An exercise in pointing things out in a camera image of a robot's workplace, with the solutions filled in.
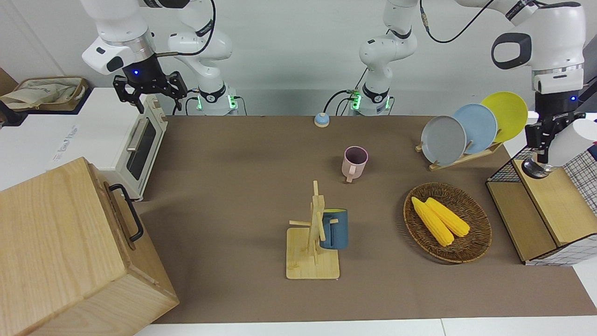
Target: yellow corn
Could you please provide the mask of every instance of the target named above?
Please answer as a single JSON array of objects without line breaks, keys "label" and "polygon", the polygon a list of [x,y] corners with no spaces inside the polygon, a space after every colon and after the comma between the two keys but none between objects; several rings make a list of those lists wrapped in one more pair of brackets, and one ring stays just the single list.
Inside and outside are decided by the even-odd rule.
[{"label": "yellow corn", "polygon": [[442,220],[417,197],[413,197],[411,200],[413,201],[414,210],[417,212],[418,216],[421,217],[421,220],[423,220],[423,223],[429,232],[433,234],[435,240],[437,240],[441,246],[452,244],[454,236]]},{"label": "yellow corn", "polygon": [[445,207],[442,203],[438,202],[432,197],[427,198],[425,204],[435,212],[435,214],[444,222],[446,227],[450,229],[455,235],[464,237],[469,234],[470,226],[466,224],[458,215],[452,212],[450,209]]}]

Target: oven door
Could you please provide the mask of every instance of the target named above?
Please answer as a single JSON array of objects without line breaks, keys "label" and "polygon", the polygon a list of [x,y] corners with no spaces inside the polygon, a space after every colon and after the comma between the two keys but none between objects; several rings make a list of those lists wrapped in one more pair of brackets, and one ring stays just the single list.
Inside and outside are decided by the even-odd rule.
[{"label": "oven door", "polygon": [[131,140],[125,148],[128,155],[121,167],[121,175],[126,176],[129,184],[135,187],[136,198],[143,197],[163,135],[164,131],[152,113],[145,113],[137,120]]}]

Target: pink mug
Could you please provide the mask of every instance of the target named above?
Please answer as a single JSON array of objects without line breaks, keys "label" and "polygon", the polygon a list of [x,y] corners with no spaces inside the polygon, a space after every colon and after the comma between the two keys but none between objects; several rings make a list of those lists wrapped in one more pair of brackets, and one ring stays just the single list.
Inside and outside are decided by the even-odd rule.
[{"label": "pink mug", "polygon": [[342,174],[346,177],[346,182],[352,183],[353,179],[359,178],[368,160],[369,153],[365,148],[359,146],[346,148],[342,162]]}]

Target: basket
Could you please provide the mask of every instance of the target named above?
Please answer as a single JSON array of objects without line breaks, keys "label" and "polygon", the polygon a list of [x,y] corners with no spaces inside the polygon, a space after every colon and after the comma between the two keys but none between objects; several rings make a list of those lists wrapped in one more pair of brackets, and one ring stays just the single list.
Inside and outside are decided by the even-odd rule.
[{"label": "basket", "polygon": [[[469,224],[469,234],[441,246],[415,212],[411,197],[421,201],[435,198]],[[414,241],[435,258],[456,264],[471,262],[482,257],[491,245],[491,225],[485,211],[471,196],[452,185],[432,182],[415,187],[407,195],[402,214]]]}]

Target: brown table mat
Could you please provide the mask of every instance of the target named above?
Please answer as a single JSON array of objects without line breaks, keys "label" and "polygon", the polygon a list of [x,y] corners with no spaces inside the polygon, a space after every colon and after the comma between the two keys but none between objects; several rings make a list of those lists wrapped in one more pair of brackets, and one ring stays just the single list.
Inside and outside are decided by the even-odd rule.
[{"label": "brown table mat", "polygon": [[[180,305],[157,323],[568,316],[597,310],[571,267],[523,266],[485,187],[494,155],[428,172],[414,151],[429,117],[173,117],[145,201],[135,204]],[[343,151],[370,154],[352,185]],[[287,280],[289,219],[309,220],[312,181],[349,211],[339,280]],[[410,244],[404,198],[425,182],[462,188],[487,212],[493,243],[443,265]]]}]

